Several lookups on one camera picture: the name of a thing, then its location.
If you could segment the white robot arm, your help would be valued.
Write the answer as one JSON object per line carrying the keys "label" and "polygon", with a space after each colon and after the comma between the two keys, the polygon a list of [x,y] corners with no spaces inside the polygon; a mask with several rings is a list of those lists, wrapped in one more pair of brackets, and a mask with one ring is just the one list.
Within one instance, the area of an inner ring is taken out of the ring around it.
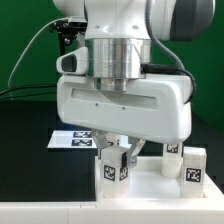
{"label": "white robot arm", "polygon": [[91,129],[100,158],[107,133],[126,135],[132,166],[146,141],[178,144],[191,133],[193,76],[182,63],[155,65],[151,47],[192,41],[211,24],[215,0],[53,0],[80,47],[58,58],[57,107]]}

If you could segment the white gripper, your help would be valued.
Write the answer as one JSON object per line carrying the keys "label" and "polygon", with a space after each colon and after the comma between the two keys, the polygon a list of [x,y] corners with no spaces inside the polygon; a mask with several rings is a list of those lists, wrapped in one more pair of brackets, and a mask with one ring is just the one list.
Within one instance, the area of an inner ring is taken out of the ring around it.
{"label": "white gripper", "polygon": [[91,78],[64,75],[57,84],[57,109],[63,122],[93,129],[98,158],[109,147],[105,131],[130,136],[127,165],[135,167],[146,140],[177,144],[190,136],[190,94],[186,76],[148,74],[115,92],[95,89]]}

